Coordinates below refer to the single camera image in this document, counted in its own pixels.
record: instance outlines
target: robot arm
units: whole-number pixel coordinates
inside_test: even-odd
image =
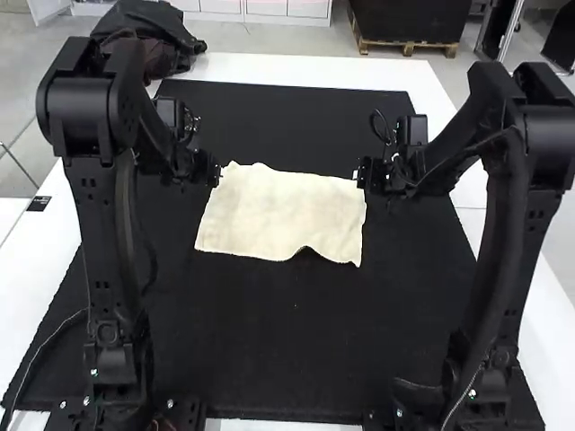
[[[153,349],[135,262],[136,167],[210,187],[220,176],[217,161],[192,146],[199,119],[180,101],[150,101],[143,74],[138,40],[104,56],[93,40],[70,38],[36,100],[78,212],[90,303],[85,395],[95,405],[88,422],[104,421],[102,429],[146,429],[154,408]]]
[[[358,169],[358,187],[388,198],[445,195],[478,158],[489,174],[482,244],[464,320],[450,340],[444,395],[430,402],[432,391],[397,379],[402,426],[486,425],[484,415],[456,414],[462,405],[503,410],[502,419],[487,420],[509,419],[521,314],[546,229],[575,172],[575,99],[549,66],[525,63],[510,77],[499,63],[476,63],[469,83],[469,99],[435,140],[427,143],[425,116],[401,118],[394,155],[364,157]],[[469,400],[471,389],[485,387],[495,395]],[[434,403],[424,418],[409,414]]]

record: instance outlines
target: gray floor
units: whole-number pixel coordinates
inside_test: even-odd
[[[29,15],[0,13],[0,140],[10,144],[34,115],[34,94],[40,78],[70,35],[85,35],[96,23],[94,18],[60,16],[36,28]],[[306,56],[360,57],[341,0],[334,1],[330,28],[306,28],[227,22],[186,22],[190,31],[208,42],[214,52],[246,52]],[[470,22],[464,30],[457,58],[447,60],[433,49],[416,49],[414,58],[427,59],[447,94],[461,106],[468,96],[466,72],[477,61],[473,47],[480,24]],[[522,61],[541,61],[545,24],[524,22],[511,43],[505,66],[511,70]],[[370,57],[400,58],[396,49],[370,53]],[[562,78],[575,91],[575,77]],[[13,152],[41,183],[55,162],[45,142],[27,130],[12,147]],[[32,196],[35,188],[13,161],[0,159],[0,197]],[[569,256],[575,247],[575,195],[567,194],[544,244],[544,255],[575,303],[575,266]]]

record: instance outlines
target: white table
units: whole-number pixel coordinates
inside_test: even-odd
[[[246,84],[406,91],[418,113],[429,117],[433,138],[456,110],[426,61],[282,57],[210,53],[179,79]],[[486,175],[476,164],[451,195],[477,252],[485,217]],[[53,196],[43,213],[25,213],[0,250],[0,392],[4,393],[52,296],[80,244],[74,201],[58,163],[39,194]],[[519,337],[520,360],[548,431],[575,423],[575,310],[541,257]],[[40,431],[48,414],[17,415],[13,430]],[[274,423],[286,431],[336,431],[345,426]],[[269,430],[258,421],[209,421],[208,429]]]
[[[29,202],[27,198],[0,198],[0,247]]]

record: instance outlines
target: white towel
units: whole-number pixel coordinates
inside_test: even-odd
[[[213,189],[196,249],[282,261],[308,246],[329,260],[361,264],[363,190],[355,181],[231,162]]]

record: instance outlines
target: black fabric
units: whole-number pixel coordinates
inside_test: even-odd
[[[201,116],[199,143],[223,164],[347,178],[359,156],[381,154],[368,123],[374,108],[391,121],[413,113],[402,92],[166,81],[160,93]],[[449,198],[403,202],[388,213],[368,196],[355,268],[311,250],[286,262],[195,251],[209,190],[142,177],[138,194],[160,268],[146,296],[158,390],[198,395],[211,415],[356,422],[364,409],[389,410],[394,376],[439,384],[474,268]],[[27,357],[85,306],[82,266],[78,254]],[[82,327],[61,339],[20,408],[48,409],[82,394],[83,342]]]
[[[143,40],[148,81],[190,70],[191,57],[208,49],[204,40],[186,30],[183,12],[166,2],[119,0],[96,24],[90,37],[104,53],[111,53],[118,40]]]

